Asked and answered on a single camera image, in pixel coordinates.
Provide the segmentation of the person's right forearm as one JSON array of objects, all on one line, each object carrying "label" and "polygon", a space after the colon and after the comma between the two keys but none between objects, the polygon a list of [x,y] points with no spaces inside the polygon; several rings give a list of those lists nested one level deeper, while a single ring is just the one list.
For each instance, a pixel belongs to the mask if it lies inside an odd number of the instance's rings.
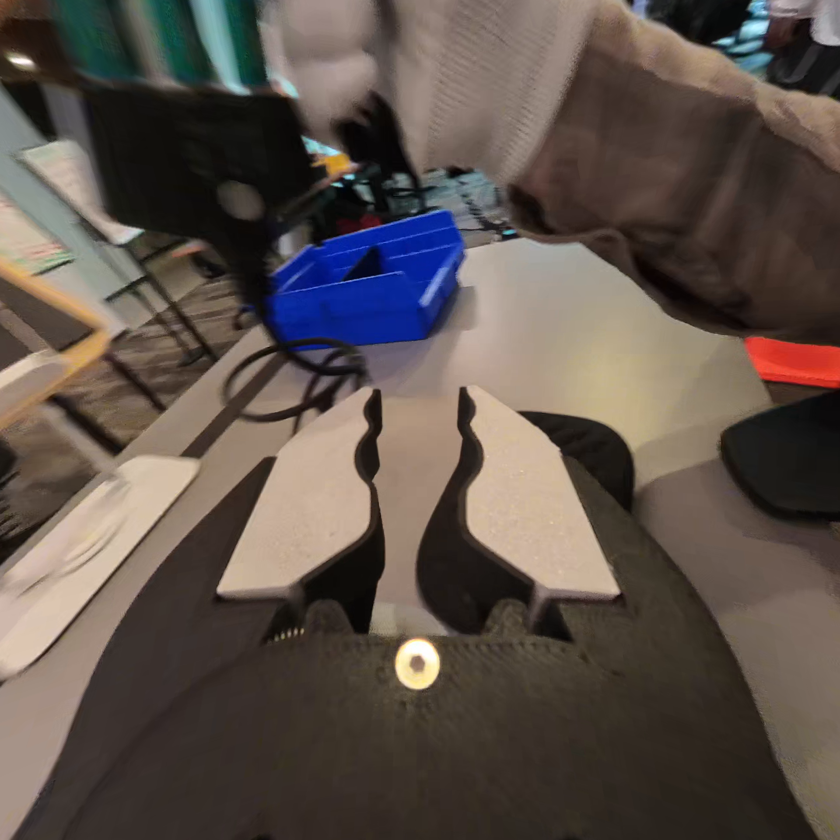
[{"label": "person's right forearm", "polygon": [[839,344],[839,107],[600,2],[511,219],[714,333]]}]

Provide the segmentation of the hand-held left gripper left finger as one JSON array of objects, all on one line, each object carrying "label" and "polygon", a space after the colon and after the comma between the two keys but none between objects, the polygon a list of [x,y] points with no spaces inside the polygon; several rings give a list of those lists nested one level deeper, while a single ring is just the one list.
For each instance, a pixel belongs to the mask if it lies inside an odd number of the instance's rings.
[{"label": "hand-held left gripper left finger", "polygon": [[331,600],[356,632],[370,630],[385,567],[374,484],[381,431],[382,394],[363,387],[279,450],[217,596],[280,600],[299,613]]}]

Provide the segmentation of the white tablet stand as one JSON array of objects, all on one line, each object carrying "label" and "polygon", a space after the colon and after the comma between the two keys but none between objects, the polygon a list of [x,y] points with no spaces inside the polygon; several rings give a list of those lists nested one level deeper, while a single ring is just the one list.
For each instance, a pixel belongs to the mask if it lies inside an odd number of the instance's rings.
[{"label": "white tablet stand", "polygon": [[2,572],[2,683],[53,647],[92,598],[193,483],[196,458],[144,455],[118,463],[56,404],[60,392],[110,350],[107,324],[65,292],[2,258],[2,282],[82,326],[55,350],[2,301],[2,330],[24,354],[2,365],[2,430],[35,409],[97,471],[97,480],[45,535]]}]

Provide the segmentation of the black hdmi switch box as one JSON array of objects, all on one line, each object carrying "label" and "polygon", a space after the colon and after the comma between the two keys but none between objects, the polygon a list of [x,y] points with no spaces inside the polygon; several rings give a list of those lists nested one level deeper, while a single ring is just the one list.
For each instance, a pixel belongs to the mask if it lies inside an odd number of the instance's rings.
[{"label": "black hdmi switch box", "polygon": [[147,83],[81,95],[108,214],[209,244],[263,317],[281,216],[317,181],[291,100]]}]

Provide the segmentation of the orange traffic cone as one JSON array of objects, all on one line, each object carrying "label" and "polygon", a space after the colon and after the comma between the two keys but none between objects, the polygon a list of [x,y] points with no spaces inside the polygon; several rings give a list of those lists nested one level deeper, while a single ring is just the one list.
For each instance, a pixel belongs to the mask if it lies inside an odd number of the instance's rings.
[{"label": "orange traffic cone", "polygon": [[836,390],[839,349],[832,346],[747,338],[744,347],[761,380]]}]

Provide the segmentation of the black textured pad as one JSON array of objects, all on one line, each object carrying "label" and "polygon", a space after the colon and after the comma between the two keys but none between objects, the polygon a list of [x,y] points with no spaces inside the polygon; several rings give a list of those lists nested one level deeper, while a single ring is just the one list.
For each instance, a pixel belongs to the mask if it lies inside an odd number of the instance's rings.
[{"label": "black textured pad", "polygon": [[542,431],[563,456],[573,458],[625,510],[634,506],[636,469],[630,447],[609,426],[580,416],[520,415]]}]

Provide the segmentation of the black bin divider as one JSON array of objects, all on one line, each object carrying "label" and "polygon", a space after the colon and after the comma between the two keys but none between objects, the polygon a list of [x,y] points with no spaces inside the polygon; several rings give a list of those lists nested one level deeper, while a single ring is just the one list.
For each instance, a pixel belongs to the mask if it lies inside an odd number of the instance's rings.
[{"label": "black bin divider", "polygon": [[365,250],[353,266],[344,273],[341,282],[352,282],[384,274],[382,252],[379,246],[372,246]]}]

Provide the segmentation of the black office chair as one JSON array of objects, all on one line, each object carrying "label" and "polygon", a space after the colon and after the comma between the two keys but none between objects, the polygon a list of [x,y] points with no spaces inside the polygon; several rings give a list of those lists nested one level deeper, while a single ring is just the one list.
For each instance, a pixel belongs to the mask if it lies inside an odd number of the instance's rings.
[{"label": "black office chair", "polygon": [[839,393],[776,406],[726,428],[721,460],[751,502],[783,520],[839,522]]}]

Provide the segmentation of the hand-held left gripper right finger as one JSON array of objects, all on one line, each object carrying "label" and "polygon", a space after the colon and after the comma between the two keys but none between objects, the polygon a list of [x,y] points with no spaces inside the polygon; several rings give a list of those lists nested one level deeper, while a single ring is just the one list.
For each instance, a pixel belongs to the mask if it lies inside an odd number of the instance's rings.
[{"label": "hand-held left gripper right finger", "polygon": [[559,604],[614,606],[622,591],[560,446],[477,385],[458,393],[458,460],[416,554],[423,604],[456,632],[478,632],[501,601],[527,626]]}]

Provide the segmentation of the whiteboard with green writing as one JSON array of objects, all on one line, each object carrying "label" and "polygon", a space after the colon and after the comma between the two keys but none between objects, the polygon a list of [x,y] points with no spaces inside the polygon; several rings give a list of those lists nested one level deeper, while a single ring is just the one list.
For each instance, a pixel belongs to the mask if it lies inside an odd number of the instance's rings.
[{"label": "whiteboard with green writing", "polygon": [[1,256],[21,270],[42,277],[74,262],[69,249],[38,226],[1,192]]}]

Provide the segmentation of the blue plastic bin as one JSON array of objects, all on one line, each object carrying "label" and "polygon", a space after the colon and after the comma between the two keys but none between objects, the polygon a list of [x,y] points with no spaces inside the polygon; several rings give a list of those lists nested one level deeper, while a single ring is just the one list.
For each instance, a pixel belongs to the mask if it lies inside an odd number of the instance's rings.
[{"label": "blue plastic bin", "polygon": [[[372,246],[381,250],[384,274],[341,282]],[[288,341],[425,340],[459,288],[465,254],[445,209],[309,245],[271,275],[267,322]]]}]

